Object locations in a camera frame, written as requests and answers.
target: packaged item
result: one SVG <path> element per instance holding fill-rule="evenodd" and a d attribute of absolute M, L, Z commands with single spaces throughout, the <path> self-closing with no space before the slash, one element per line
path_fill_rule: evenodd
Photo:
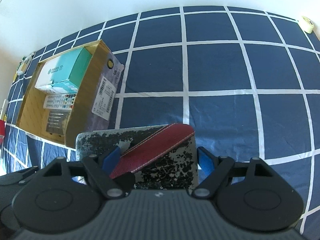
<path fill-rule="evenodd" d="M 77 93 L 92 55 L 81 47 L 47 61 L 35 88 L 50 94 Z"/>
<path fill-rule="evenodd" d="M 47 128 L 48 133 L 64 135 L 68 123 L 69 111 L 52 110 L 49 113 Z"/>

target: bed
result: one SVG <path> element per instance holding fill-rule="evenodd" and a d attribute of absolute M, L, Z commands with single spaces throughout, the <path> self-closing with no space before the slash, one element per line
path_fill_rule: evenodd
<path fill-rule="evenodd" d="M 74 149 L 26 134 L 15 122 L 36 64 L 98 39 L 126 66 L 108 129 L 187 123 L 197 145 L 215 155 L 263 158 L 303 198 L 297 230 L 320 238 L 320 41 L 296 20 L 269 12 L 165 8 L 103 22 L 40 49 L 8 95 L 7 172 L 44 167 L 57 156 L 76 160 Z"/>

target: barcode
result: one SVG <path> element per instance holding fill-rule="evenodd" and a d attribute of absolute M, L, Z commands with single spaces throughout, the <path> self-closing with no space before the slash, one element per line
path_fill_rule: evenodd
<path fill-rule="evenodd" d="M 100 91 L 99 91 L 99 95 L 102 96 L 102 93 L 103 93 L 105 87 L 106 87 L 106 79 L 103 78 L 103 81 L 102 81 L 102 84 L 101 84 L 101 87 L 100 87 Z"/>
<path fill-rule="evenodd" d="M 108 102 L 108 107 L 107 107 L 107 113 L 110 112 L 110 108 L 111 108 L 111 103 L 112 103 L 112 99 L 113 99 L 113 90 L 111 90 L 111 95 L 110 95 L 110 98 L 109 98 L 109 102 Z"/>

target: red object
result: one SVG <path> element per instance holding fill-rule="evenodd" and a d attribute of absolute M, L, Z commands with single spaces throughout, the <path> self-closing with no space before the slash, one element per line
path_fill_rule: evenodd
<path fill-rule="evenodd" d="M 136 146 L 127 150 L 110 174 L 116 178 L 128 171 L 136 172 L 160 158 L 195 134 L 190 125 L 174 123 L 165 126 Z"/>
<path fill-rule="evenodd" d="M 0 144 L 3 143 L 4 136 L 5 136 L 5 133 L 4 133 L 4 121 L 0 120 Z"/>

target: teal box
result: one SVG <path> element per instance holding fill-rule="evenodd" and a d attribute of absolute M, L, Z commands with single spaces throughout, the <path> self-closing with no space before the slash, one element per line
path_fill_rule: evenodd
<path fill-rule="evenodd" d="M 85 48 L 79 48 L 47 61 L 35 88 L 46 94 L 77 93 L 91 56 Z"/>

